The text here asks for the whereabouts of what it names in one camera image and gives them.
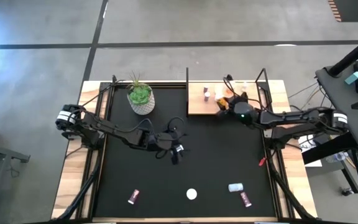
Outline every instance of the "black table surface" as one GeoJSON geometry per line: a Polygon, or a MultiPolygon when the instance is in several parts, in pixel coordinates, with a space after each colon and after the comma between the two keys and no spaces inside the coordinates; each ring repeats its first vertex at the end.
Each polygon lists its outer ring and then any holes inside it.
{"type": "Polygon", "coordinates": [[[130,149],[109,138],[95,217],[275,217],[267,167],[258,166],[264,154],[260,131],[214,116],[186,118],[185,89],[155,88],[154,97],[153,112],[139,116],[132,111],[126,90],[116,90],[111,121],[124,129],[150,118],[159,132],[170,118],[179,116],[186,122],[182,144],[190,151],[174,166],[169,154],[158,160],[154,152],[130,149]],[[252,206],[245,208],[240,192],[228,191],[227,185],[233,183],[243,183],[252,206]],[[135,189],[140,192],[131,205],[127,201],[135,189]],[[188,189],[197,191],[194,200],[187,199],[188,189]]]}
{"type": "Polygon", "coordinates": [[[358,93],[354,83],[345,83],[345,79],[353,72],[353,67],[348,67],[339,78],[333,78],[325,69],[321,69],[316,71],[316,76],[335,108],[347,115],[349,130],[358,144],[358,110],[351,108],[353,103],[358,102],[358,93]]]}

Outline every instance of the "white plant pot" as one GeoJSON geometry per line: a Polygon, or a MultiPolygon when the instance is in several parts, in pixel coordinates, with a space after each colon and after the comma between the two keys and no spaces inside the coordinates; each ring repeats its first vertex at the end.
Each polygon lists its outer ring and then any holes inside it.
{"type": "Polygon", "coordinates": [[[127,94],[128,102],[131,105],[132,109],[135,111],[135,113],[139,115],[146,115],[149,114],[154,109],[154,95],[153,90],[150,92],[149,96],[149,102],[144,105],[135,105],[132,103],[132,101],[129,99],[129,95],[127,94]]]}

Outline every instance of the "concrete floor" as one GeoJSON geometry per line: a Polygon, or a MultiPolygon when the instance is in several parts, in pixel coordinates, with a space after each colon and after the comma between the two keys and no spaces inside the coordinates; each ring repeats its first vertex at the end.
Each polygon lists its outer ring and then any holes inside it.
{"type": "MultiPolygon", "coordinates": [[[[0,44],[91,43],[102,0],[0,0],[0,44]]],[[[326,0],[116,0],[104,17],[100,43],[171,41],[358,40],[358,23],[338,23],[326,0]]],[[[255,79],[265,67],[287,94],[315,82],[355,45],[98,49],[90,80],[255,79]]],[[[20,177],[0,194],[0,223],[50,218],[67,141],[55,128],[63,104],[76,103],[89,49],[0,50],[0,145],[31,154],[20,177]]],[[[302,106],[312,89],[290,99],[302,106]]],[[[320,105],[317,94],[308,106],[320,105]]],[[[310,184],[324,220],[357,222],[358,195],[343,198],[341,173],[310,184]]]]}

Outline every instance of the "succulent plant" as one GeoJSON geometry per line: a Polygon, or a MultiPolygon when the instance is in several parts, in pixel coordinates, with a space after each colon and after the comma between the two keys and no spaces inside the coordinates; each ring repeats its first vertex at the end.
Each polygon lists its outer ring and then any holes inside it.
{"type": "Polygon", "coordinates": [[[144,105],[149,102],[152,89],[147,84],[139,82],[140,74],[137,77],[134,71],[132,74],[132,83],[128,85],[129,99],[135,105],[144,105]]]}

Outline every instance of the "wooden table frame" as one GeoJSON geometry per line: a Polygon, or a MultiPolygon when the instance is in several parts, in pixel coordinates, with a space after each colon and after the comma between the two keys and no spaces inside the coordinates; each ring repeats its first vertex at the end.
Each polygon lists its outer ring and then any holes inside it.
{"type": "MultiPolygon", "coordinates": [[[[186,83],[185,81],[149,81],[149,83],[186,83]]],[[[221,82],[221,81],[189,81],[190,83],[199,83],[199,82],[221,82]]],[[[92,97],[96,96],[101,89],[104,87],[101,86],[102,82],[84,82],[83,89],[81,91],[79,105],[82,105],[84,102],[92,99],[92,97]]],[[[290,107],[288,104],[287,94],[285,92],[285,87],[282,80],[269,80],[271,97],[273,100],[272,108],[273,111],[278,113],[282,111],[289,111],[290,107]]],[[[108,112],[108,106],[111,101],[108,98],[110,93],[104,93],[98,99],[94,99],[89,103],[86,108],[90,112],[98,113],[102,118],[106,118],[106,112],[108,112]]],[[[79,146],[78,141],[71,141],[68,146],[67,153],[73,151],[79,146]]],[[[67,206],[70,204],[72,199],[78,193],[82,183],[86,180],[86,177],[89,176],[89,173],[93,170],[93,166],[96,162],[96,158],[101,156],[103,159],[103,154],[98,155],[97,151],[86,151],[80,150],[66,159],[65,164],[63,166],[63,172],[60,180],[60,185],[58,188],[57,197],[55,200],[55,206],[53,208],[52,217],[58,217],[60,214],[64,212],[67,206]]],[[[306,210],[316,216],[316,210],[314,207],[313,198],[311,196],[310,187],[306,175],[306,170],[303,164],[303,159],[301,153],[298,149],[287,146],[282,151],[282,158],[284,161],[284,171],[287,173],[288,184],[291,188],[291,191],[297,197],[297,199],[301,202],[301,204],[306,208],[306,210]]],[[[275,165],[280,170],[280,166],[277,161],[280,158],[275,156],[275,165]]],[[[88,217],[93,212],[92,206],[90,206],[90,201],[93,201],[93,195],[96,191],[97,187],[91,187],[87,192],[83,204],[81,205],[81,210],[83,211],[80,215],[79,213],[75,213],[71,218],[83,218],[88,217]]],[[[280,206],[282,208],[282,216],[289,217],[290,210],[288,210],[289,206],[287,204],[287,200],[283,195],[280,187],[277,186],[278,194],[280,196],[280,206]]],[[[188,221],[188,222],[252,222],[252,221],[265,221],[272,222],[277,220],[273,217],[236,217],[236,218],[94,218],[94,222],[180,222],[180,221],[188,221]]]]}

